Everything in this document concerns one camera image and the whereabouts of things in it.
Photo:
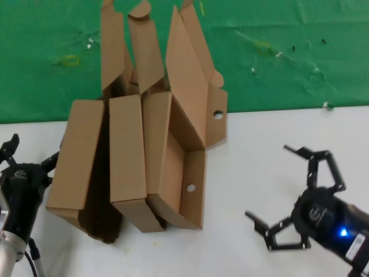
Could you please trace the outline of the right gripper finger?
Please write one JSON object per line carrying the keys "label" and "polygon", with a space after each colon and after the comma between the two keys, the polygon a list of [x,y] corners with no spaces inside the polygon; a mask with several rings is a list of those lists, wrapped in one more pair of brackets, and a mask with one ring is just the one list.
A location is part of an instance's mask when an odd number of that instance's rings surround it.
{"label": "right gripper finger", "polygon": [[244,215],[254,222],[254,231],[263,237],[268,251],[306,250],[311,248],[308,236],[303,234],[300,235],[300,242],[297,243],[279,244],[277,242],[276,234],[293,224],[290,216],[283,218],[273,226],[269,226],[250,211],[246,211]]}
{"label": "right gripper finger", "polygon": [[315,189],[318,186],[319,163],[325,160],[334,180],[334,185],[328,188],[329,192],[342,192],[346,190],[346,184],[330,150],[313,151],[307,147],[294,149],[286,144],[284,148],[308,161],[307,187],[309,189]]}

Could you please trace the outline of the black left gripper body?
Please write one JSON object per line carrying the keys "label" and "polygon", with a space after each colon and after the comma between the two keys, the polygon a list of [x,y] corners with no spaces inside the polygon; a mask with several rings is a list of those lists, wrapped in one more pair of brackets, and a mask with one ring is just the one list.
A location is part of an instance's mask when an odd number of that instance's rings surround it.
{"label": "black left gripper body", "polygon": [[20,163],[1,171],[1,190],[10,208],[4,226],[23,240],[29,240],[49,177],[40,164]]}

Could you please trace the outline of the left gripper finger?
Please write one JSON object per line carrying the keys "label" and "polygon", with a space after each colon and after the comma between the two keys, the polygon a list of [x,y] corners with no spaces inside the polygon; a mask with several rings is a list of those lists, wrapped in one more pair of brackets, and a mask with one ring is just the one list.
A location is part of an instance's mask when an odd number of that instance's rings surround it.
{"label": "left gripper finger", "polygon": [[55,169],[59,157],[59,151],[51,155],[49,158],[41,162],[41,166],[46,173]]}
{"label": "left gripper finger", "polygon": [[14,134],[9,141],[6,141],[1,146],[1,161],[6,161],[9,166],[14,166],[16,161],[13,158],[13,155],[20,143],[20,138],[18,134]]}

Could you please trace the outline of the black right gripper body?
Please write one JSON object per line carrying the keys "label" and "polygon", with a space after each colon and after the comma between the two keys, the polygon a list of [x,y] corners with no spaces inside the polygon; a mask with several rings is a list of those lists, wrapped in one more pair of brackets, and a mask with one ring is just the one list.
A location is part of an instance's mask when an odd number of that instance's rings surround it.
{"label": "black right gripper body", "polygon": [[368,268],[368,214],[329,192],[307,189],[291,213],[298,233],[312,238],[353,269]]}

